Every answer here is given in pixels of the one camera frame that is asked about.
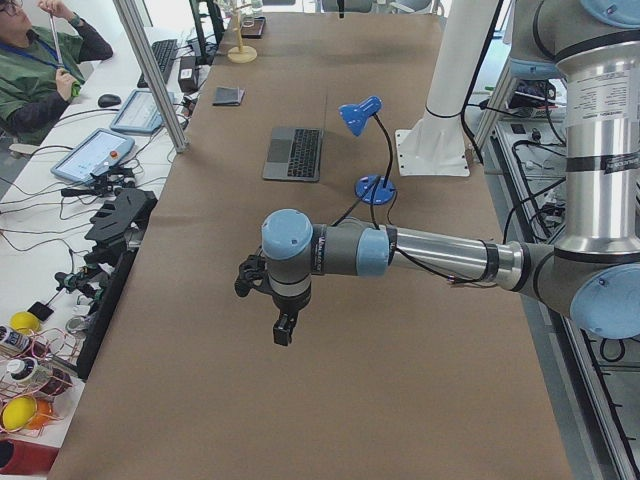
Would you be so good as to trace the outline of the grey laptop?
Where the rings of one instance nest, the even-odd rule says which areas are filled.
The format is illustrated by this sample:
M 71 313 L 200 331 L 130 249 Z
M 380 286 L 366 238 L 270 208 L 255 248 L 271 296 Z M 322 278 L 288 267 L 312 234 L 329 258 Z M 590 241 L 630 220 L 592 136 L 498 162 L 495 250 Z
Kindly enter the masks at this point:
M 323 137 L 323 129 L 274 127 L 262 178 L 268 181 L 318 182 Z

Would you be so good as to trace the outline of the blue desk lamp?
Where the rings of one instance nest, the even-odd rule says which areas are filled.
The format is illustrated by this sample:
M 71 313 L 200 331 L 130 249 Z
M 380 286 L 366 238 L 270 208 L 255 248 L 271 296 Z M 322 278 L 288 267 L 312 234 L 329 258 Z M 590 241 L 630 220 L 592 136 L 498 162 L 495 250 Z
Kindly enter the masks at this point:
M 357 180 L 354 185 L 356 196 L 365 203 L 373 206 L 387 204 L 393 199 L 396 193 L 396 187 L 390 179 L 394 161 L 394 149 L 391 136 L 378 115 L 381 109 L 382 101 L 377 96 L 370 96 L 357 104 L 345 104 L 339 107 L 339 114 L 342 120 L 354 136 L 360 136 L 368 120 L 373 118 L 385 137 L 389 154 L 385 173 L 382 176 L 363 176 Z

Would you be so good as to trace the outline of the dark grey wallet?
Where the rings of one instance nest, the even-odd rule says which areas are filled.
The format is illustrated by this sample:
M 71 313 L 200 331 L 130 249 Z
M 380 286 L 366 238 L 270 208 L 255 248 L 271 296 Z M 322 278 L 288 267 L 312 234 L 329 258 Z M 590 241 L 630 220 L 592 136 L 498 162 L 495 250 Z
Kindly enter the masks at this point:
M 239 106 L 244 99 L 245 90 L 240 87 L 223 87 L 216 88 L 212 100 L 213 106 Z

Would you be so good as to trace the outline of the near teach pendant tablet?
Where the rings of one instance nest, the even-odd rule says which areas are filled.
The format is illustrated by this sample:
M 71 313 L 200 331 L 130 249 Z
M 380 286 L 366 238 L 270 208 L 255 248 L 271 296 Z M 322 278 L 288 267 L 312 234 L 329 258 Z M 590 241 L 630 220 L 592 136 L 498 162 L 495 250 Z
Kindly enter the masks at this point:
M 96 129 L 72 149 L 50 172 L 58 179 L 87 183 L 115 166 L 132 150 L 132 137 L 109 129 Z

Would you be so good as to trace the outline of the far teach pendant tablet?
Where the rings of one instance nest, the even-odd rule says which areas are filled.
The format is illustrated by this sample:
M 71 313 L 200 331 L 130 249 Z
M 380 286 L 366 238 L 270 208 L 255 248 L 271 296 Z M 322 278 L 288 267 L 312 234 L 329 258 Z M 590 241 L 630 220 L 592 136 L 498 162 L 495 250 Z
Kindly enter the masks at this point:
M 110 129 L 128 135 L 151 135 L 163 125 L 152 92 L 135 89 L 112 120 Z

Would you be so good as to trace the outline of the black box with label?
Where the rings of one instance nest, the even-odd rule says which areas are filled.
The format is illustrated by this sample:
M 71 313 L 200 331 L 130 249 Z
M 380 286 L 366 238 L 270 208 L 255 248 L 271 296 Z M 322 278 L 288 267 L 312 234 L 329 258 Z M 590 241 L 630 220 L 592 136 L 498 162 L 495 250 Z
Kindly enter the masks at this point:
M 199 70 L 195 56 L 182 56 L 179 62 L 178 85 L 183 93 L 198 90 Z

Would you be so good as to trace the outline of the wooden stand with round base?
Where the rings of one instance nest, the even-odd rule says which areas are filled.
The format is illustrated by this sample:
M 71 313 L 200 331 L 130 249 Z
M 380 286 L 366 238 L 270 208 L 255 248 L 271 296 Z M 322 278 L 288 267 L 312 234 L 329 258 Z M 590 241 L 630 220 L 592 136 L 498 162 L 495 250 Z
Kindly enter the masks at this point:
M 254 61 L 258 54 L 254 47 L 245 43 L 242 37 L 242 27 L 245 23 L 252 25 L 255 15 L 250 1 L 224 1 L 226 13 L 229 17 L 228 27 L 231 39 L 235 44 L 227 51 L 227 58 L 237 64 L 247 64 Z

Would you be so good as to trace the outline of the yellow ball upper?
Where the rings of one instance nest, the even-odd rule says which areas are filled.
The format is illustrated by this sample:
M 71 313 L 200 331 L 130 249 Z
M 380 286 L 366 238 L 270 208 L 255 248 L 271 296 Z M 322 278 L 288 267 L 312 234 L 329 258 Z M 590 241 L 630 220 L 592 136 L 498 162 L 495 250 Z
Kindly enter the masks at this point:
M 30 334 L 41 330 L 41 321 L 29 311 L 20 311 L 10 318 L 9 326 L 21 333 Z

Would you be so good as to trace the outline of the yellow ball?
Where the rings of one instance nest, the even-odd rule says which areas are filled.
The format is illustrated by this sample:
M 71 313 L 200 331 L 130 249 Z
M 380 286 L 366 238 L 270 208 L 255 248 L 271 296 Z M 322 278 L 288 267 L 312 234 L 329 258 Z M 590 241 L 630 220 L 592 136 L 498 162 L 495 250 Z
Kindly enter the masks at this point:
M 6 431 L 33 430 L 37 401 L 32 396 L 17 397 L 6 403 L 1 412 L 1 425 Z
M 41 330 L 41 321 L 29 311 L 20 311 L 10 318 L 9 326 L 21 333 L 30 334 Z

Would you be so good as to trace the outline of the dark tray at table end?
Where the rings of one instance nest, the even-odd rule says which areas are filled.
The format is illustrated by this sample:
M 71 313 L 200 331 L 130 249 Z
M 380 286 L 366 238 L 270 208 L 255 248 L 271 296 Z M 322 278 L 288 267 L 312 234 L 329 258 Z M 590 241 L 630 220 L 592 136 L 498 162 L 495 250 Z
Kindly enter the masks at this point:
M 265 17 L 246 19 L 241 24 L 241 35 L 246 39 L 260 39 L 266 26 Z

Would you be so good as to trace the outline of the yellow ball lower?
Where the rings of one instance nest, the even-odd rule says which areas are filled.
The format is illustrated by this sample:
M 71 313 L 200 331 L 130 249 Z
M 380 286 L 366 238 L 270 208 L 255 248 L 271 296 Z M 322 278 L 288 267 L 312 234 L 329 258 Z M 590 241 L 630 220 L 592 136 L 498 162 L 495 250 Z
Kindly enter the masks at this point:
M 17 397 L 6 403 L 1 412 L 1 425 L 6 431 L 33 430 L 37 401 L 32 396 Z

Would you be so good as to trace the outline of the red box at corner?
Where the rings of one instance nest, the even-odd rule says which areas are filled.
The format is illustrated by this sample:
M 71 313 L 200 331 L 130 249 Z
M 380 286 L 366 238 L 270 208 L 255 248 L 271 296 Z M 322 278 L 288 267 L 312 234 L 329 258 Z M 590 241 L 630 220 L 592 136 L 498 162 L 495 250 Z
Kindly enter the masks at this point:
M 1 441 L 1 473 L 5 475 L 46 475 L 59 449 L 15 439 Z

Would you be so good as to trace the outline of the person in green shirt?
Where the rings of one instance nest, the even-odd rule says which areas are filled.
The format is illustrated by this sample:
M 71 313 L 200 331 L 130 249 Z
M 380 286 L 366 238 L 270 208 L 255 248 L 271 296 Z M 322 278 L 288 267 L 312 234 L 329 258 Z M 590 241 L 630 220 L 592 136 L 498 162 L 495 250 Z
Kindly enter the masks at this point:
M 33 25 L 20 1 L 1 3 L 1 127 L 31 145 L 42 143 L 84 84 L 79 65 L 113 56 L 111 45 L 64 2 L 37 6 L 76 33 Z

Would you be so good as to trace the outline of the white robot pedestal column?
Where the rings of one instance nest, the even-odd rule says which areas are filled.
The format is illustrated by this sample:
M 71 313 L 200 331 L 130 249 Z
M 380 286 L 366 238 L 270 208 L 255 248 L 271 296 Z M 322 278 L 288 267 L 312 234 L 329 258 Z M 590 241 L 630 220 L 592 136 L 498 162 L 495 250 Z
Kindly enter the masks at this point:
M 497 0 L 451 3 L 424 114 L 412 129 L 396 132 L 402 176 L 469 175 L 463 109 L 501 9 Z

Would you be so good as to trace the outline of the aluminium frame post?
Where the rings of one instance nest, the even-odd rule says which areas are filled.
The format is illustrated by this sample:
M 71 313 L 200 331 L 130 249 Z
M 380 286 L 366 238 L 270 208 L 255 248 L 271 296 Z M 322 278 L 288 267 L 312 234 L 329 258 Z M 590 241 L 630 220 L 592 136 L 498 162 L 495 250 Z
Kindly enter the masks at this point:
M 135 2 L 114 0 L 113 3 L 174 149 L 178 154 L 183 153 L 188 147 L 188 141 L 169 98 Z

